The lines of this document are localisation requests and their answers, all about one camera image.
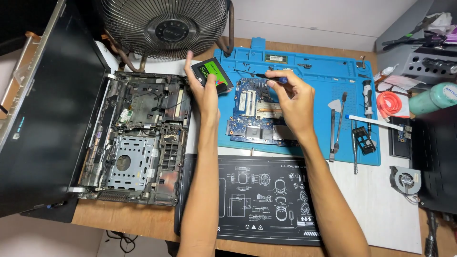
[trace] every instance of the metal spatula tool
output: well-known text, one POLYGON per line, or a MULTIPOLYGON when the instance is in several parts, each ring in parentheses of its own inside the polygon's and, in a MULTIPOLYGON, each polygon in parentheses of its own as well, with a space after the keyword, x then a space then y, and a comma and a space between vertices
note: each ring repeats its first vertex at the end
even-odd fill
POLYGON ((338 132, 336 134, 336 142, 333 146, 333 152, 336 154, 340 149, 340 144, 338 143, 338 139, 340 139, 340 130, 341 130, 341 121, 343 120, 343 112, 344 112, 344 102, 346 102, 347 92, 343 93, 343 97, 341 100, 343 101, 343 105, 341 105, 341 113, 340 113, 340 122, 338 123, 338 132))

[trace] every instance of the fan grill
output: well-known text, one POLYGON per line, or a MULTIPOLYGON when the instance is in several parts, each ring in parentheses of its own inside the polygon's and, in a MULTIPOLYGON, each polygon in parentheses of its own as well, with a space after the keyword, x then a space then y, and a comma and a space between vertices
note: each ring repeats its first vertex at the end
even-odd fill
POLYGON ((225 29, 226 0, 101 0, 107 30, 125 48, 156 59, 200 54, 225 29))

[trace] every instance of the precision screwdriver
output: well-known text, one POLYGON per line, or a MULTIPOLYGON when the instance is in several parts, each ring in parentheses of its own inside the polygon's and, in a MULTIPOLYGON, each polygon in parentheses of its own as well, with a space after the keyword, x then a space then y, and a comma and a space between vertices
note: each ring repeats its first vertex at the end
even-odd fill
POLYGON ((265 74, 262 74, 262 73, 250 73, 250 72, 247 72, 247 71, 244 71, 244 70, 236 70, 236 71, 246 72, 246 73, 249 73, 251 75, 257 76, 259 78, 262 78, 262 79, 274 80, 274 81, 279 82, 281 84, 286 84, 287 83, 287 78, 286 77, 268 78, 267 76, 265 76, 265 74))
MULTIPOLYGON (((372 118, 373 109, 372 109, 372 94, 373 91, 371 89, 371 80, 364 80, 362 82, 363 85, 363 104, 365 105, 365 116, 368 119, 372 118)), ((371 138, 371 123, 368 124, 368 135, 371 138)))

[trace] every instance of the black mat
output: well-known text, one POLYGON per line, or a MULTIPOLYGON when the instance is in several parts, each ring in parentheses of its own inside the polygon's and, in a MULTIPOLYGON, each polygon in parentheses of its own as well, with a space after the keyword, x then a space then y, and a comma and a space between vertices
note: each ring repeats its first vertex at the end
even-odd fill
MULTIPOLYGON (((185 156, 177 235, 196 158, 185 156)), ((218 239, 320 246, 307 181, 303 158, 219 155, 218 239)))

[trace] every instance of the glue tube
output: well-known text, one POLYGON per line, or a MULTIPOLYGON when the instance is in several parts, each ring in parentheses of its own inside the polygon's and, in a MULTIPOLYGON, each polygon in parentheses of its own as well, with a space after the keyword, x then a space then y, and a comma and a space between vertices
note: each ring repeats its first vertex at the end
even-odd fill
POLYGON ((398 66, 395 65, 394 67, 387 67, 380 72, 378 72, 376 75, 373 76, 374 84, 377 85, 379 82, 383 81, 386 79, 390 74, 392 74, 393 70, 398 66))

